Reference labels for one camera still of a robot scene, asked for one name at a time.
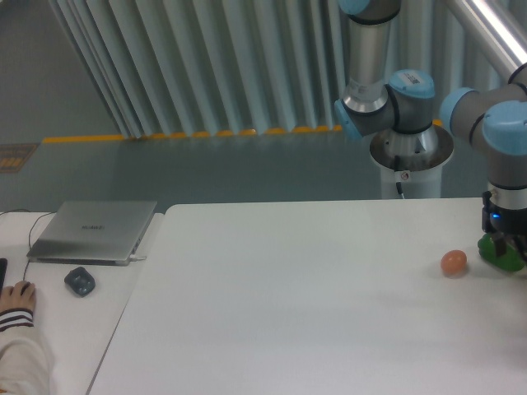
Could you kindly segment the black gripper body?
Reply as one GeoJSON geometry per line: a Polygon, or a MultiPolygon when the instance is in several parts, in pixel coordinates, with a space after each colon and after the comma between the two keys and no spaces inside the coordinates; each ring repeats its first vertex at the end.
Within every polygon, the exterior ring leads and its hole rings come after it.
{"type": "Polygon", "coordinates": [[[488,189],[482,195],[482,229],[515,247],[526,246],[526,190],[488,189]]]}

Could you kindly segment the cream sleeved forearm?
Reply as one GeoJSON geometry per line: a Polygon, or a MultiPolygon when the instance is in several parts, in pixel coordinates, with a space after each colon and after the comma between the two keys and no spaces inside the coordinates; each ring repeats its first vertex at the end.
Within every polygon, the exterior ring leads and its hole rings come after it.
{"type": "Polygon", "coordinates": [[[49,358],[29,309],[1,313],[1,394],[50,394],[49,358]]]}

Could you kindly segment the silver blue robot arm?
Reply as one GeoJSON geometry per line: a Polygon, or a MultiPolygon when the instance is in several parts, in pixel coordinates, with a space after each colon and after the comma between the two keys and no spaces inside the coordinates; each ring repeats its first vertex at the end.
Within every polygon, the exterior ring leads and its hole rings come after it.
{"type": "Polygon", "coordinates": [[[351,49],[334,113],[368,137],[383,198],[438,198],[455,144],[483,159],[480,255],[526,265],[526,31],[516,1],[341,1],[351,49]]]}

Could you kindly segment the person's hand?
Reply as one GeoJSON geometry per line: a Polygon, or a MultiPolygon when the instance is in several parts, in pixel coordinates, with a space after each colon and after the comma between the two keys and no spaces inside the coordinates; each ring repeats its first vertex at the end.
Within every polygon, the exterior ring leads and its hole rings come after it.
{"type": "Polygon", "coordinates": [[[14,286],[5,286],[1,290],[1,313],[12,310],[35,312],[36,286],[28,281],[19,281],[14,286]]]}

